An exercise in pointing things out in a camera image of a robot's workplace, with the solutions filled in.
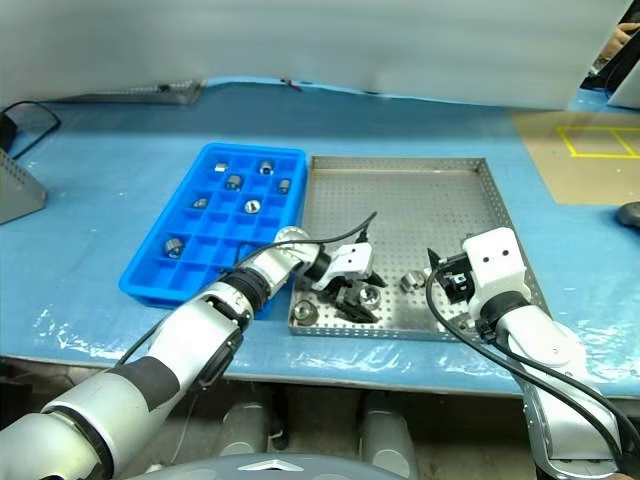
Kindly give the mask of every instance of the black wire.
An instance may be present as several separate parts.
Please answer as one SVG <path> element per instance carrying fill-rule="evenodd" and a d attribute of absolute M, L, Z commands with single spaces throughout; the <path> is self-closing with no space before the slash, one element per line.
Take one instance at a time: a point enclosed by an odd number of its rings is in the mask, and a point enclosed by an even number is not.
<path fill-rule="evenodd" d="M 544 380 L 539 379 L 538 377 L 530 374 L 524 369 L 518 368 L 517 366 L 512 365 L 511 363 L 509 363 L 507 360 L 503 359 L 499 355 L 496 355 L 495 353 L 489 351 L 488 349 L 480 346 L 478 343 L 474 342 L 473 340 L 467 338 L 464 333 L 462 333 L 460 330 L 454 327 L 446 318 L 442 316 L 442 314 L 438 311 L 435 303 L 433 302 L 433 297 L 432 297 L 433 282 L 436 278 L 437 273 L 438 273 L 438 268 L 434 266 L 431 274 L 429 275 L 429 278 L 427 278 L 427 284 L 426 284 L 427 298 L 426 299 L 427 299 L 427 305 L 429 306 L 429 310 L 431 310 L 431 313 L 433 313 L 433 315 L 444 326 L 444 328 L 446 328 L 447 331 L 451 333 L 451 335 L 456 337 L 458 340 L 460 340 L 467 346 L 471 347 L 473 350 L 478 352 L 483 357 L 487 358 L 488 360 L 491 360 L 495 364 L 504 368 L 512 375 L 515 375 L 516 377 L 521 378 L 525 382 L 528 382 L 538 387 L 539 389 L 544 390 L 549 395 L 560 400 L 565 405 L 575 410 L 580 416 L 582 416 L 587 422 L 589 422 L 589 424 L 591 424 L 591 426 L 594 429 L 598 431 L 598 433 L 602 436 L 604 441 L 607 443 L 609 450 L 611 450 L 611 454 L 615 460 L 618 470 L 620 470 L 621 473 L 626 473 L 624 470 L 624 459 L 622 458 L 622 452 L 620 451 L 620 447 L 618 446 L 618 443 L 613 438 L 613 435 L 611 435 L 611 432 L 607 430 L 607 428 L 602 424 L 602 422 L 600 422 L 600 420 L 598 420 L 589 410 L 587 410 L 585 407 L 580 405 L 578 402 L 576 402 L 574 399 L 572 399 L 569 395 L 565 394 L 561 390 L 558 390 L 554 386 L 549 385 Z"/>
<path fill-rule="evenodd" d="M 369 215 L 367 217 L 367 219 L 362 222 L 360 225 L 358 225 L 355 228 L 352 228 L 351 230 L 349 230 L 347 233 L 343 233 L 342 235 L 338 235 L 336 237 L 331 237 L 331 238 L 325 238 L 322 240 L 284 240 L 282 242 L 275 242 L 275 243 L 270 243 L 269 245 L 264 245 L 263 247 L 258 248 L 257 250 L 254 250 L 253 252 L 251 252 L 250 254 L 248 254 L 247 256 L 245 256 L 242 260 L 240 260 L 240 264 L 251 260 L 253 257 L 260 255 L 261 253 L 270 250 L 272 248 L 278 248 L 278 247 L 282 247 L 283 245 L 292 245 L 292 244 L 300 244 L 300 245 L 322 245 L 325 243 L 335 243 L 335 242 L 339 242 L 341 240 L 344 240 L 345 238 L 349 238 L 352 235 L 355 235 L 356 233 L 362 231 L 362 230 L 366 230 L 367 228 L 369 228 L 369 224 L 373 221 L 374 218 L 376 218 L 376 215 L 378 215 L 378 212 L 373 212 L 371 215 Z"/>
<path fill-rule="evenodd" d="M 369 215 L 367 217 L 367 219 L 362 222 L 360 225 L 358 225 L 356 228 L 353 228 L 351 230 L 349 230 L 347 233 L 343 233 L 342 235 L 338 235 L 336 237 L 331 237 L 331 238 L 326 238 L 324 240 L 285 240 L 283 242 L 276 242 L 276 243 L 271 243 L 269 245 L 264 245 L 260 248 L 258 248 L 257 250 L 254 250 L 253 252 L 251 252 L 249 255 L 247 255 L 246 257 L 244 257 L 239 263 L 242 262 L 246 262 L 247 260 L 250 260 L 251 258 L 255 257 L 256 255 L 259 255 L 262 252 L 265 252 L 271 248 L 276 248 L 276 247 L 280 247 L 282 245 L 290 245 L 292 243 L 295 244 L 325 244 L 325 243 L 335 243 L 335 242 L 339 242 L 340 240 L 344 240 L 345 238 L 350 237 L 351 235 L 355 235 L 356 233 L 366 230 L 369 228 L 369 224 L 371 223 L 371 221 L 376 217 L 376 215 L 378 214 L 378 212 L 373 212 L 371 215 Z M 138 340 L 136 340 L 136 343 L 134 343 L 133 345 L 131 345 L 131 347 L 129 347 L 129 349 L 124 352 L 124 355 L 122 355 L 122 357 L 120 357 L 120 360 L 118 360 L 116 362 L 116 366 L 119 365 L 124 365 L 125 362 L 127 360 L 129 360 L 129 358 L 131 358 L 131 355 L 133 355 L 136 350 L 138 350 L 138 348 L 140 348 L 142 346 L 142 344 L 144 342 L 146 342 L 151 335 L 153 335 L 155 333 L 155 331 L 158 329 L 158 326 L 160 325 L 160 323 L 162 322 L 162 320 L 158 321 L 153 327 L 151 327 L 149 330 L 147 330 L 144 335 L 142 335 Z"/>
<path fill-rule="evenodd" d="M 539 362 L 536 362 L 535 360 L 532 360 L 530 358 L 527 358 L 527 357 L 524 357 L 522 355 L 519 355 L 519 354 L 509 350 L 507 347 L 504 347 L 504 346 L 500 345 L 496 341 L 492 341 L 490 343 L 496 349 L 498 349 L 499 351 L 504 353 L 506 356 L 512 358 L 513 360 L 516 360 L 516 361 L 518 361 L 520 363 L 523 363 L 523 364 L 525 364 L 525 365 L 527 365 L 527 366 L 529 366 L 531 368 L 535 368 L 536 370 L 540 370 L 541 372 L 546 373 L 550 377 L 553 377 L 553 378 L 555 378 L 557 380 L 560 380 L 560 381 L 562 381 L 562 382 L 564 382 L 564 383 L 566 383 L 568 385 L 571 385 L 573 388 L 575 388 L 577 390 L 580 390 L 582 393 L 584 393 L 585 395 L 591 397 L 593 400 L 598 402 L 600 405 L 602 405 L 603 407 L 605 407 L 608 410 L 610 410 L 611 413 L 613 413 L 613 415 L 616 417 L 618 422 L 621 424 L 621 426 L 624 427 L 625 432 L 627 433 L 627 435 L 629 436 L 629 438 L 633 442 L 633 445 L 635 446 L 636 450 L 638 452 L 640 452 L 640 434 L 638 433 L 638 430 L 633 425 L 633 422 L 631 422 L 631 420 L 629 420 L 629 417 L 627 417 L 624 414 L 624 412 L 622 410 L 620 410 L 612 401 L 610 401 L 609 399 L 605 398 L 604 396 L 602 396 L 601 394 L 599 394 L 595 390 L 589 388 L 588 386 L 586 386 L 585 384 L 577 381 L 574 378 L 571 378 L 571 377 L 568 377 L 566 375 L 563 375 L 562 373 L 558 372 L 557 370 L 554 370 L 554 369 L 549 368 L 549 367 L 547 367 L 545 365 L 542 365 Z"/>
<path fill-rule="evenodd" d="M 142 335 L 138 340 L 136 340 L 136 343 L 134 343 L 133 345 L 131 345 L 131 346 L 129 347 L 129 349 L 128 349 L 126 352 L 124 352 L 124 355 L 122 355 L 122 357 L 120 357 L 120 360 L 118 360 L 118 361 L 116 362 L 116 365 L 115 365 L 115 366 L 117 367 L 117 366 L 120 366 L 120 365 L 124 365 L 124 364 L 125 364 L 125 362 L 126 362 L 127 360 L 129 360 L 129 358 L 131 357 L 131 355 L 133 355 L 133 354 L 136 352 L 136 350 L 138 350 L 138 349 L 142 346 L 142 344 L 143 344 L 144 342 L 146 342 L 147 340 L 149 340 L 149 338 L 151 337 L 151 335 L 153 335 L 153 334 L 155 333 L 155 331 L 158 329 L 158 326 L 160 325 L 160 323 L 161 323 L 161 322 L 162 322 L 162 319 L 161 319 L 161 320 L 159 320 L 158 322 L 156 322 L 156 324 L 155 324 L 153 327 L 151 327 L 149 330 L 147 330 L 146 332 L 144 332 L 144 334 L 143 334 L 143 335 Z"/>
<path fill-rule="evenodd" d="M 34 101 L 31 101 L 31 100 L 23 100 L 21 102 L 12 103 L 8 107 L 5 107 L 5 108 L 2 109 L 2 111 L 0 111 L 0 117 L 2 115 L 4 115 L 5 113 L 7 113 L 12 108 L 17 107 L 18 105 L 36 105 L 37 107 L 40 107 L 42 110 L 47 112 L 51 116 L 51 118 L 53 118 L 53 125 L 51 125 L 48 129 L 46 129 L 44 132 L 42 132 L 35 140 L 33 140 L 31 143 L 29 143 L 29 145 L 24 147 L 18 153 L 15 153 L 15 154 L 11 155 L 11 157 L 14 160 L 19 159 L 22 155 L 24 155 L 29 150 L 31 150 L 33 147 L 35 147 L 44 137 L 49 135 L 51 132 L 57 130 L 58 128 L 60 128 L 60 125 L 62 124 L 62 122 L 60 121 L 60 117 L 58 117 L 55 113 L 53 113 L 53 111 L 51 111 L 49 108 L 44 106 L 42 103 L 34 102 Z"/>

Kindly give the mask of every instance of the perforated metal tray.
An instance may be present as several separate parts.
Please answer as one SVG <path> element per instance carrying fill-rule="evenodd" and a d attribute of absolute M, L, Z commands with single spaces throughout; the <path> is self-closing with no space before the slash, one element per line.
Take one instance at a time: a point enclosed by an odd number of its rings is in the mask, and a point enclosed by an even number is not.
<path fill-rule="evenodd" d="M 304 228 L 314 238 L 326 238 L 358 225 L 372 211 L 369 228 L 374 270 L 388 283 L 381 289 L 377 324 L 354 324 L 321 303 L 305 283 L 296 283 L 291 307 L 302 299 L 318 308 L 310 327 L 297 325 L 294 334 L 392 337 L 449 340 L 428 311 L 424 289 L 405 293 L 400 279 L 411 270 L 428 267 L 427 247 L 443 256 L 461 251 L 462 241 L 496 227 L 513 228 L 507 209 L 482 158 L 312 157 Z M 547 310 L 535 276 L 527 265 L 526 281 L 533 302 Z M 439 285 L 436 304 L 445 318 L 472 334 L 464 302 L 450 305 Z"/>

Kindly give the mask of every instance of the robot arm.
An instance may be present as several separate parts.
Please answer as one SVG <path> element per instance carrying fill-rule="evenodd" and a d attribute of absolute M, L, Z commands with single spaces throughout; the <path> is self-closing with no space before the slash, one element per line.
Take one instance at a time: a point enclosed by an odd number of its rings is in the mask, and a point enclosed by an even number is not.
<path fill-rule="evenodd" d="M 597 392 L 579 338 L 538 306 L 524 281 L 525 265 L 512 230 L 499 228 L 467 239 L 463 254 L 440 259 L 430 252 L 435 278 L 451 301 L 468 302 L 476 330 L 516 353 Z M 569 395 L 610 432 L 620 447 L 612 412 L 582 391 L 540 370 L 526 372 Z M 616 471 L 602 435 L 573 408 L 514 376 L 523 391 L 524 412 L 536 465 L 554 479 L 605 478 Z"/>
<path fill-rule="evenodd" d="M 287 227 L 277 242 L 308 241 Z M 369 246 L 368 258 L 361 255 Z M 360 255 L 330 256 L 318 244 L 290 243 L 250 256 L 169 313 L 140 359 L 99 373 L 0 433 L 0 479 L 102 479 L 118 475 L 158 431 L 174 406 L 225 371 L 242 332 L 296 272 L 315 288 L 332 278 L 371 274 L 368 243 Z M 340 265 L 348 265 L 340 272 Z"/>

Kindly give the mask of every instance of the metal nut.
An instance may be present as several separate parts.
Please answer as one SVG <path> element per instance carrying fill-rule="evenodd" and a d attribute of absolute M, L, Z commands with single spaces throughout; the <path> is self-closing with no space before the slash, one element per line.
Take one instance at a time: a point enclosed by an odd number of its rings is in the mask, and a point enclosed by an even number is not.
<path fill-rule="evenodd" d="M 260 170 L 258 170 L 262 175 L 273 175 L 273 163 L 269 160 L 265 160 L 260 164 Z"/>
<path fill-rule="evenodd" d="M 179 238 L 170 238 L 164 244 L 164 254 L 174 260 L 180 258 L 184 250 L 184 242 Z"/>
<path fill-rule="evenodd" d="M 409 292 L 410 290 L 418 290 L 419 288 L 424 287 L 427 279 L 424 277 L 424 273 L 419 270 L 414 270 L 412 272 L 407 273 L 404 277 L 400 279 L 400 288 L 405 292 Z"/>
<path fill-rule="evenodd" d="M 240 190 L 242 188 L 242 177 L 240 175 L 231 175 L 227 178 L 225 188 L 227 190 Z"/>
<path fill-rule="evenodd" d="M 260 202 L 257 200 L 249 200 L 244 204 L 244 211 L 247 213 L 258 213 L 260 211 Z"/>
<path fill-rule="evenodd" d="M 318 309 L 309 300 L 300 300 L 293 307 L 293 318 L 301 327 L 310 327 L 318 321 Z"/>
<path fill-rule="evenodd" d="M 289 187 L 291 187 L 291 180 L 287 180 L 286 178 L 280 180 L 280 182 L 278 183 L 278 193 L 286 195 L 287 193 L 289 193 Z"/>
<path fill-rule="evenodd" d="M 360 301 L 360 305 L 362 305 L 367 310 L 375 310 L 380 306 L 380 290 L 378 290 L 373 285 L 362 287 L 360 289 L 360 292 L 358 293 L 358 299 Z"/>
<path fill-rule="evenodd" d="M 198 200 L 193 202 L 193 204 L 191 206 L 193 208 L 207 208 L 208 204 L 209 204 L 209 199 L 203 197 L 203 198 L 199 198 Z"/>

